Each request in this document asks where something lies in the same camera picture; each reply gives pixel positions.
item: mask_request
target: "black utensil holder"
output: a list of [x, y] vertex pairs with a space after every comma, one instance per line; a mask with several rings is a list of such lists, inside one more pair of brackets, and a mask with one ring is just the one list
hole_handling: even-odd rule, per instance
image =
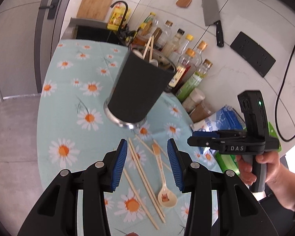
[[148, 112], [176, 72], [174, 64], [161, 52], [153, 50], [153, 58], [159, 62], [156, 67], [138, 57], [132, 49], [142, 51], [145, 47], [129, 47], [104, 104], [105, 113], [113, 122], [131, 129], [145, 122]]

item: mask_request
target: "cleaver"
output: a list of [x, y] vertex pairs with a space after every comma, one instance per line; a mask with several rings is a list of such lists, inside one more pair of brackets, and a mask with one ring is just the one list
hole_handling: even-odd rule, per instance
[[216, 26], [216, 45], [219, 47], [224, 46], [224, 37], [222, 31], [221, 20], [219, 17], [219, 7], [217, 6], [217, 0], [202, 0], [203, 16], [205, 19], [205, 25]]

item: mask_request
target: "screw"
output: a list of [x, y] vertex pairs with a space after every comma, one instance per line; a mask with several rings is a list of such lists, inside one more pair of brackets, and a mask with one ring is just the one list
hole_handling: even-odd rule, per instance
[[98, 161], [95, 163], [95, 167], [97, 167], [97, 168], [102, 168], [102, 167], [104, 167], [104, 165], [105, 164], [102, 161]]
[[198, 168], [200, 168], [200, 164], [197, 163], [197, 162], [192, 162], [192, 163], [190, 164], [190, 166], [191, 166], [192, 168], [194, 168], [194, 169], [198, 169]]
[[228, 176], [235, 176], [235, 172], [232, 171], [232, 170], [227, 170], [226, 171], [226, 175], [228, 175]]
[[69, 170], [61, 170], [60, 175], [61, 176], [66, 176], [69, 174]]

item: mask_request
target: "metal base of holder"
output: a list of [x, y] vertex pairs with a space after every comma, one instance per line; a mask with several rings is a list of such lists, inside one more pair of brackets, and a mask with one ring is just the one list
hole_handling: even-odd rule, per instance
[[110, 119], [113, 123], [117, 124], [119, 127], [129, 128], [132, 130], [135, 128], [140, 128], [147, 120], [147, 118], [145, 117], [142, 121], [139, 121], [137, 123], [122, 121], [112, 114], [112, 112], [108, 108], [108, 103], [109, 100], [106, 99], [106, 101], [104, 102], [104, 113], [106, 114], [108, 119]]

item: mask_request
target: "door handle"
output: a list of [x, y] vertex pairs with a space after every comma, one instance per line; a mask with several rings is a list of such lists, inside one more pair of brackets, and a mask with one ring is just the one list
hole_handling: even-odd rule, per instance
[[49, 9], [47, 19], [54, 19], [59, 1], [60, 0], [51, 0], [50, 5], [42, 5], [38, 9], [39, 10]]
[[42, 9], [53, 9], [55, 6], [53, 4], [51, 4], [50, 6], [40, 6], [38, 9], [42, 10]]

